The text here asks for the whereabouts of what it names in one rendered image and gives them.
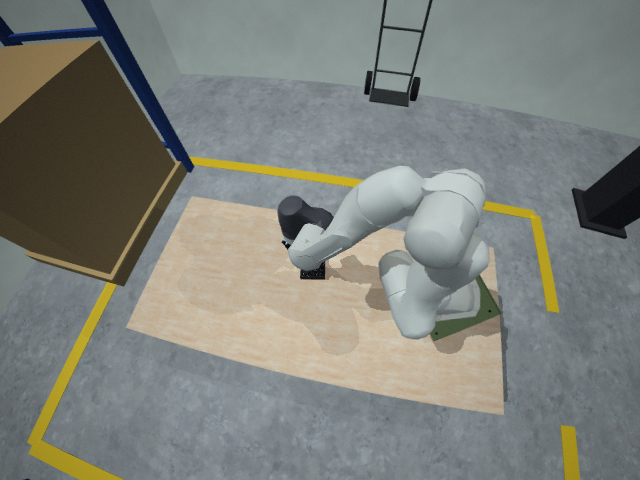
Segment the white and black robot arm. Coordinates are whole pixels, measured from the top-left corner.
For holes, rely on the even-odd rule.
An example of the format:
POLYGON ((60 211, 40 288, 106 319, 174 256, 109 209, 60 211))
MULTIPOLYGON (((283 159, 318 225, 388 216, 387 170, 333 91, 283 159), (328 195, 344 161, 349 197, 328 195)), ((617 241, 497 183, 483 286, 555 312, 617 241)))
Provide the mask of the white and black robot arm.
POLYGON ((298 196, 282 200, 277 212, 291 245, 290 261, 304 271, 318 269, 370 234, 414 215, 403 238, 411 256, 402 250, 385 253, 379 273, 401 335, 418 340, 433 331, 436 321, 475 317, 480 310, 475 278, 490 257, 489 247, 473 232, 485 200, 485 182, 468 169, 423 178, 409 166, 397 166, 356 185, 334 217, 298 196))

